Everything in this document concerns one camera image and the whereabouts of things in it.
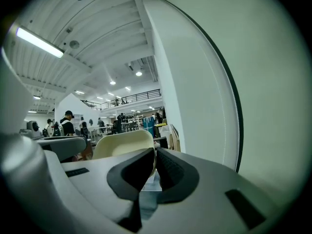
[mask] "ceiling light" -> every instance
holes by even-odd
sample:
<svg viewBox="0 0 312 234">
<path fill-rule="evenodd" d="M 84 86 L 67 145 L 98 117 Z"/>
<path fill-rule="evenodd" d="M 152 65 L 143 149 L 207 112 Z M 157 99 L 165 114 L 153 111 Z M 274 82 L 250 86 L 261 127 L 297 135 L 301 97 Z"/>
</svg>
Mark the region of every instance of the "ceiling light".
<svg viewBox="0 0 312 234">
<path fill-rule="evenodd" d="M 57 58 L 61 58 L 63 56 L 63 52 L 53 45 L 41 40 L 40 38 L 34 36 L 32 33 L 22 29 L 18 28 L 16 35 L 25 41 L 39 47 L 40 49 L 43 49 L 44 51 L 56 56 Z"/>
</svg>

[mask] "backpack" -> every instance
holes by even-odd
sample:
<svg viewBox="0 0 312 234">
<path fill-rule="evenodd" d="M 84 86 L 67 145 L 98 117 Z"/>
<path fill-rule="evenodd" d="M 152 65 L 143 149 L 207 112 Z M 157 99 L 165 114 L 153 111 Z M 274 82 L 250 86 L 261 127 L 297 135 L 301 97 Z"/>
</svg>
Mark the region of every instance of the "backpack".
<svg viewBox="0 0 312 234">
<path fill-rule="evenodd" d="M 82 130 L 85 135 L 88 135 L 89 131 L 87 128 L 87 123 L 85 121 L 82 123 Z"/>
<path fill-rule="evenodd" d="M 63 121 L 61 124 L 58 122 L 55 122 L 54 128 L 53 128 L 53 136 L 65 136 L 64 129 L 63 129 L 63 124 L 69 122 L 69 120 Z"/>
<path fill-rule="evenodd" d="M 42 130 L 42 135 L 45 137 L 48 136 L 48 131 L 45 128 Z"/>
</svg>

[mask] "white wall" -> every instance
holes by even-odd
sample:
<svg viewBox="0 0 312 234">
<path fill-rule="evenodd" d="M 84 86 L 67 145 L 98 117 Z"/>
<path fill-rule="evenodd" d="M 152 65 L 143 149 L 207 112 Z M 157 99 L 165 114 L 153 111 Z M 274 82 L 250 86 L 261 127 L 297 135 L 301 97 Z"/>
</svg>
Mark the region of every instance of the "white wall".
<svg viewBox="0 0 312 234">
<path fill-rule="evenodd" d="M 83 102 L 81 102 L 76 96 L 73 94 L 69 94 L 65 99 L 63 99 L 58 105 L 55 107 L 55 121 L 60 121 L 67 110 L 73 112 L 74 115 L 83 115 L 84 120 L 87 122 L 88 127 L 90 127 L 89 120 L 92 119 L 93 127 L 98 127 L 98 117 L 100 111 L 91 109 Z"/>
<path fill-rule="evenodd" d="M 26 121 L 35 120 L 39 126 L 40 132 L 44 129 L 48 119 L 53 120 L 54 115 L 28 114 L 25 118 Z"/>
<path fill-rule="evenodd" d="M 300 33 L 276 0 L 168 0 L 213 39 L 244 117 L 239 173 L 278 204 L 294 199 L 311 161 L 312 77 Z"/>
<path fill-rule="evenodd" d="M 167 120 L 179 132 L 181 150 L 234 169 L 238 149 L 236 107 L 217 54 L 172 6 L 161 0 L 143 2 L 153 27 Z"/>
</svg>

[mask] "chair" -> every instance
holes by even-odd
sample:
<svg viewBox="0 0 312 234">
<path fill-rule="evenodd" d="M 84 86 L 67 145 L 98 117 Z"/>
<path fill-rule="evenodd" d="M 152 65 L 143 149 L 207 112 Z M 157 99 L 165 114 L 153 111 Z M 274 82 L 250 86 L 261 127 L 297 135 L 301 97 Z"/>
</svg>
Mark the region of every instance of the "chair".
<svg viewBox="0 0 312 234">
<path fill-rule="evenodd" d="M 134 121 L 130 124 L 130 131 L 138 130 L 137 123 Z"/>
<path fill-rule="evenodd" d="M 111 134 L 113 134 L 113 135 L 116 134 L 117 125 L 118 125 L 118 120 L 114 120 L 113 127 L 110 129 L 110 131 L 112 132 Z"/>
<path fill-rule="evenodd" d="M 109 135 L 97 143 L 92 159 L 117 156 L 150 147 L 154 148 L 153 136 L 145 130 Z"/>
</svg>

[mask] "black slot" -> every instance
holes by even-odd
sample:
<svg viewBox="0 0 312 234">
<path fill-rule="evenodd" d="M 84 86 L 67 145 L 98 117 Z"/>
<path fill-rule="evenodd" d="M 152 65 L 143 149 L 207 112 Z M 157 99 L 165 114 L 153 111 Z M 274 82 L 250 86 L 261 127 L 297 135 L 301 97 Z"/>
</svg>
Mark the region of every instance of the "black slot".
<svg viewBox="0 0 312 234">
<path fill-rule="evenodd" d="M 264 222 L 265 217 L 244 197 L 238 190 L 230 190 L 225 193 L 245 224 L 251 230 Z"/>
<path fill-rule="evenodd" d="M 77 175 L 84 174 L 87 172 L 89 172 L 87 168 L 79 168 L 79 169 L 75 169 L 71 171 L 66 171 L 65 173 L 68 177 L 73 177 L 73 176 L 77 176 Z"/>
</svg>

